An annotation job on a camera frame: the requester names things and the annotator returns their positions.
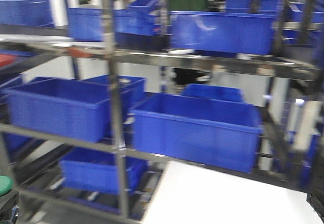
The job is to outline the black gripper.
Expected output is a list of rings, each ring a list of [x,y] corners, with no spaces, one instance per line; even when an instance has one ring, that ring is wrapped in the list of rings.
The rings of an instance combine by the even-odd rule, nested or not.
[[[1,223],[16,223],[18,218],[19,192],[10,190],[1,196]]]

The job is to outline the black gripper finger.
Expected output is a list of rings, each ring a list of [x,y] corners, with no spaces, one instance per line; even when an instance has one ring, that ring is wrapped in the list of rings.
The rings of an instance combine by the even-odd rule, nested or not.
[[[320,217],[321,221],[324,218],[323,208],[323,190],[320,188],[311,188],[307,194],[307,202],[312,206],[315,212]]]

